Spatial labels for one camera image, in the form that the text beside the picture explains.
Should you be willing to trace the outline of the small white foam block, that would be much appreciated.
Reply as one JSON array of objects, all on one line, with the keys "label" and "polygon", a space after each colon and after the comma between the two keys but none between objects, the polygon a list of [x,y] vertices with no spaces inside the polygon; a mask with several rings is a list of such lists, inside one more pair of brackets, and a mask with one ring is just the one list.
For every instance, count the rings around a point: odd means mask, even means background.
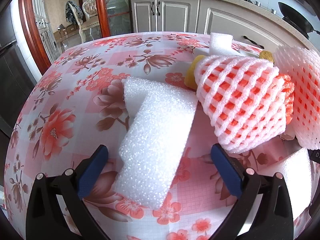
[{"label": "small white foam block", "polygon": [[210,33],[209,55],[235,55],[236,51],[232,49],[232,42],[232,35],[222,33]]}]

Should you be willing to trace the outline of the large white foam sheet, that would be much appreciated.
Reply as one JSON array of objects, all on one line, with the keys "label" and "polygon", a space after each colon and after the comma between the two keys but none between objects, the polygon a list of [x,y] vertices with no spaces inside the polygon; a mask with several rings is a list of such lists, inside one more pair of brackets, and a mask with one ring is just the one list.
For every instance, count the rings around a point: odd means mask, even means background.
[{"label": "large white foam sheet", "polygon": [[114,189],[159,209],[180,164],[198,100],[192,91],[157,81],[129,77],[123,84],[131,125],[119,147],[123,167]]}]

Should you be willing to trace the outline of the white ornate dining chair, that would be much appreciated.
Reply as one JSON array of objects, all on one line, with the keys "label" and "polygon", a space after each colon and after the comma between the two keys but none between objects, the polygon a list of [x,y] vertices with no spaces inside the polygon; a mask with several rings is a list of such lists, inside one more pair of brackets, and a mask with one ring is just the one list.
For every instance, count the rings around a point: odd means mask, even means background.
[{"label": "white ornate dining chair", "polygon": [[84,1],[82,7],[79,7],[74,1],[68,1],[65,13],[66,21],[78,27],[81,43],[86,42],[85,31],[89,30],[89,35],[93,38],[92,28],[100,27],[95,0]]}]

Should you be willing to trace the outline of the floral pink tablecloth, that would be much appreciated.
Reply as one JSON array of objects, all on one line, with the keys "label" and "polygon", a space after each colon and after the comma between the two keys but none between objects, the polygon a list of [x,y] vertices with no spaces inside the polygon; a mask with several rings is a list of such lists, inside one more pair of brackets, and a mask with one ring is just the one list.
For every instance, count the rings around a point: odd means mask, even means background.
[{"label": "floral pink tablecloth", "polygon": [[122,80],[136,76],[184,88],[189,65],[208,48],[208,35],[153,32],[103,38],[67,49],[14,117],[3,205],[17,233],[26,237],[35,177],[39,173],[59,176],[103,144],[109,159],[84,203],[112,239],[208,239],[235,198],[210,158],[216,137],[201,109],[163,207],[149,209],[112,190],[122,167],[118,148],[131,124]]}]

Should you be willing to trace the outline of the white foam block pile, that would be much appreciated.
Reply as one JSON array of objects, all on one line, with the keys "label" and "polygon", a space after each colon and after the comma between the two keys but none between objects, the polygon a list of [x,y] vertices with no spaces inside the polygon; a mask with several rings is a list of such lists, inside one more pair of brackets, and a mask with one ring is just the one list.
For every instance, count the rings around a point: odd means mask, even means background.
[{"label": "white foam block pile", "polygon": [[285,179],[293,219],[296,219],[311,202],[312,176],[308,150],[301,148],[284,160],[263,168],[258,173],[273,176],[277,172],[281,173]]}]

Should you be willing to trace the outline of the black wok pan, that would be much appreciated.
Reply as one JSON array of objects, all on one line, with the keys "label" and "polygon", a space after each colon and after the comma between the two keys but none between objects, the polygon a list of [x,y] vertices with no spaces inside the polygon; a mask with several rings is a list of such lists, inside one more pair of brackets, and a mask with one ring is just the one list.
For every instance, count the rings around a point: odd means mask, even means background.
[{"label": "black wok pan", "polygon": [[304,37],[309,39],[308,33],[312,32],[316,32],[318,35],[320,34],[320,32],[315,30],[312,24],[297,10],[282,2],[278,2],[278,6],[283,15],[282,19],[298,30]]}]

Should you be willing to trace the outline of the black refrigerator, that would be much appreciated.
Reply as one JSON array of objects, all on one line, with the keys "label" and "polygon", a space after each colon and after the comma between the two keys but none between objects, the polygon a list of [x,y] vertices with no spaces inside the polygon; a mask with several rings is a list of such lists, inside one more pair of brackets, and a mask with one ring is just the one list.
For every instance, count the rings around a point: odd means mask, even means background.
[{"label": "black refrigerator", "polygon": [[21,129],[19,116],[36,85],[17,44],[10,7],[1,12],[1,185],[8,148],[15,148]]}]

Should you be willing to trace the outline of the white kitchen base cabinets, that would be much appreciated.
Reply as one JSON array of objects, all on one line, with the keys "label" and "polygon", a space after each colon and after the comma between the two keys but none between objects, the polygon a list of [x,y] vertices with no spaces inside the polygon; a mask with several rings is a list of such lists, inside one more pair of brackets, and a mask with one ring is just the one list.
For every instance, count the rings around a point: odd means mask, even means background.
[{"label": "white kitchen base cabinets", "polygon": [[244,0],[129,0],[134,32],[224,33],[268,51],[300,46],[319,52],[279,16]]}]

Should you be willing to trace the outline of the red wooden door frame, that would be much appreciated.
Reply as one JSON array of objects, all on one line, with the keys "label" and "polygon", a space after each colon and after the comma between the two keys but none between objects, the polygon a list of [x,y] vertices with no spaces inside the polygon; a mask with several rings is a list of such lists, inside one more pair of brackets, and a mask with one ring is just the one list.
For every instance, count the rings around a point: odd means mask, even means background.
[{"label": "red wooden door frame", "polygon": [[[105,0],[96,0],[96,5],[102,37],[109,37],[111,36],[111,33],[108,26]],[[39,30],[35,23],[33,2],[32,0],[18,0],[18,8],[23,33],[31,55],[35,61],[36,70],[38,70],[41,74],[44,74],[51,66],[51,62],[47,53],[45,52]]]}]

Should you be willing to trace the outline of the yellow square sponge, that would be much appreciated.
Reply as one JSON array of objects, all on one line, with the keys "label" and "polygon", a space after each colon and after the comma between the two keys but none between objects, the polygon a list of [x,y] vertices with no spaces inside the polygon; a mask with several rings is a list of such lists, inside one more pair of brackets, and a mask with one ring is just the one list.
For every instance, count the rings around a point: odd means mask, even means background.
[{"label": "yellow square sponge", "polygon": [[[194,70],[196,68],[196,65],[204,59],[205,55],[198,55],[195,57],[193,62],[191,63],[189,69],[187,70],[186,77],[184,79],[184,84],[188,87],[191,88],[192,90],[197,90],[197,84],[195,82],[195,76],[194,76]],[[272,63],[274,63],[274,58],[273,55],[270,51],[263,50],[259,53],[259,58],[260,59],[266,59]]]}]

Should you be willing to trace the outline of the red white foam fruit net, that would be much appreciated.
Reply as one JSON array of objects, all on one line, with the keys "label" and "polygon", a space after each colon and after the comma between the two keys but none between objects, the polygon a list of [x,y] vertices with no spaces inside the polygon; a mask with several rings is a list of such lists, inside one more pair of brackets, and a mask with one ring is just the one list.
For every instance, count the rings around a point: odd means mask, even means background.
[{"label": "red white foam fruit net", "polygon": [[196,95],[221,147],[249,151],[292,120],[295,85],[265,59],[204,56],[194,68]]}]

